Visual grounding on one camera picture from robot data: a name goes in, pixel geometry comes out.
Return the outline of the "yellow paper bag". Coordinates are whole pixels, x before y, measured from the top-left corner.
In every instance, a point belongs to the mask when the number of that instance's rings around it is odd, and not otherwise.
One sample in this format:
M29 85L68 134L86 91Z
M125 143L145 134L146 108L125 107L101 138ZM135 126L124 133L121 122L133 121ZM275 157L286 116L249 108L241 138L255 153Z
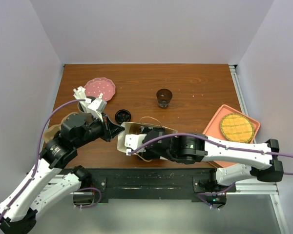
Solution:
M118 134L117 150L129 156L129 152L136 150L143 144L143 140L152 130L163 130L167 134L177 133L177 130L166 127L153 117L141 117L139 122L123 122L121 124L125 128L123 132Z

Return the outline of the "brown pulp cup carrier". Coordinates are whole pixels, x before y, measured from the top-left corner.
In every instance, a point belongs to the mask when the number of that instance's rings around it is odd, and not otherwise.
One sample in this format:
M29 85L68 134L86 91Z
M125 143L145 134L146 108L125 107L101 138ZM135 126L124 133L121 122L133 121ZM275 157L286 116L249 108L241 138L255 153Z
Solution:
M50 140L52 140L54 138L54 135L61 130L61 125L69 118L70 115L72 114L76 114L77 112L72 112L70 114L68 114L67 116L65 116L61 123L59 124L55 124L52 125L51 127L49 127L47 130L44 131L42 138L44 143L49 142Z

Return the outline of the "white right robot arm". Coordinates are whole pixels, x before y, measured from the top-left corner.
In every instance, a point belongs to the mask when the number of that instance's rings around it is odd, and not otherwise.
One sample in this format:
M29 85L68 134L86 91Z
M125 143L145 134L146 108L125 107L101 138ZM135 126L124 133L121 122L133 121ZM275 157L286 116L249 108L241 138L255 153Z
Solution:
M257 178L261 182L280 182L283 164L277 158L279 144L275 139L265 143L248 144L220 140L204 134L174 133L152 130L131 146L132 153L145 150L154 156L193 164L196 162L225 161L234 165L217 169L208 179L212 191L220 191L241 180Z

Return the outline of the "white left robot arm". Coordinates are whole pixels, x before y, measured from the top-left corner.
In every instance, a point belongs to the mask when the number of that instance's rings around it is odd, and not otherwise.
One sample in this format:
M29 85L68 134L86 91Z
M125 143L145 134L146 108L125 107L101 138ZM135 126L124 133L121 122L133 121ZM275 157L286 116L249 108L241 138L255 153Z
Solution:
M77 156L78 148L99 138L110 142L122 131L124 127L110 121L106 114L91 123L82 114L70 114L54 137L38 151L38 159L24 180L0 203L3 233L27 234L40 215L69 193L90 190L92 175L83 166L73 168L52 188L43 189Z

